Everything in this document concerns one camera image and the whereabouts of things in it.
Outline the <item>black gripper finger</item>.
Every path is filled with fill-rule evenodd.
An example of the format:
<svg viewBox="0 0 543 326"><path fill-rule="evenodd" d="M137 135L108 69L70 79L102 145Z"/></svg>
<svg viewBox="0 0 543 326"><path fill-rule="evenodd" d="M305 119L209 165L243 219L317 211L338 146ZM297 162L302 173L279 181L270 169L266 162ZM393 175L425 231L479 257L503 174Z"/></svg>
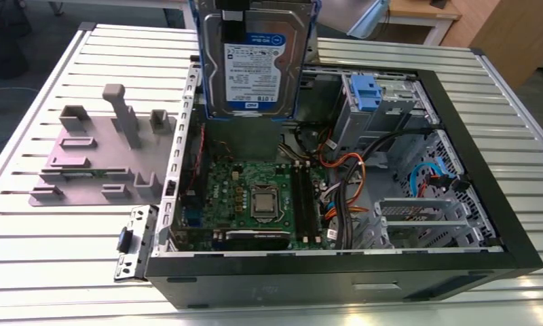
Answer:
<svg viewBox="0 0 543 326"><path fill-rule="evenodd" d="M220 1L222 14L222 41L241 43L245 40L245 1Z"/></svg>

